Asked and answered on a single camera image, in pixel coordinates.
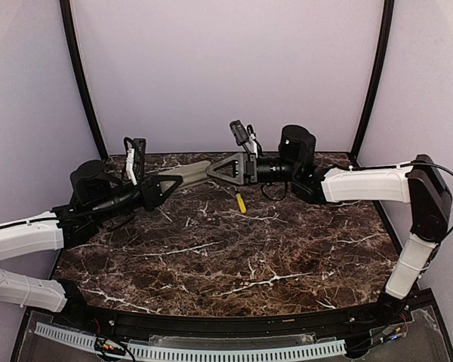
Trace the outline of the grey remote control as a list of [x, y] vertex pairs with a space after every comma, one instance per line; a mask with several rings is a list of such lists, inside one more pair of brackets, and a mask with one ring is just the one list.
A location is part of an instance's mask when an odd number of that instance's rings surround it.
[[163, 171], [159, 173], [159, 175], [182, 176], [183, 182], [177, 187], [177, 191], [180, 191], [182, 189], [188, 189], [206, 183], [208, 181], [206, 169], [210, 165], [210, 161], [199, 161], [196, 163], [179, 166], [172, 170]]

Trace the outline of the yellow handled screwdriver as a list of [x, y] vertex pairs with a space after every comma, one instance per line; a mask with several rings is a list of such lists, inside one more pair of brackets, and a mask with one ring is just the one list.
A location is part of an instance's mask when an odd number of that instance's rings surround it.
[[234, 191], [234, 194], [235, 194], [235, 198], [236, 198], [240, 213], [241, 214], [246, 214], [247, 209], [246, 209], [245, 202], [244, 202], [244, 200], [242, 198], [241, 193], [239, 192], [239, 190], [238, 190], [238, 188], [236, 186], [233, 187], [233, 191]]

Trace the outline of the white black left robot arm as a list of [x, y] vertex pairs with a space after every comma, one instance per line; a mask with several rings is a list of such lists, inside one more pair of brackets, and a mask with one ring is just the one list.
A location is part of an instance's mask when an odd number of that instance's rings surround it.
[[[86, 244], [103, 224], [119, 215], [161, 206], [183, 182], [180, 175], [134, 172], [129, 181], [106, 172], [100, 160], [87, 161], [70, 175], [73, 193], [68, 204], [31, 218], [0, 224], [0, 262], [43, 250], [62, 250]], [[0, 302], [67, 313], [86, 301], [72, 281], [41, 280], [0, 268]]]

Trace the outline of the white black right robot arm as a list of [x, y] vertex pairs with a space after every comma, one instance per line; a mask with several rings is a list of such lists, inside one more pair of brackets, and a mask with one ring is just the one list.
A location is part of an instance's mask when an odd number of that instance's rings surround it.
[[409, 238], [382, 296], [403, 300], [453, 230], [452, 195], [442, 178], [444, 167], [428, 155], [401, 164], [374, 167], [320, 167], [316, 138], [296, 124], [282, 128], [277, 157], [267, 157], [252, 126], [232, 121], [230, 130], [243, 152], [207, 167], [209, 177], [235, 186], [284, 183], [308, 204], [343, 201], [393, 201], [411, 206]]

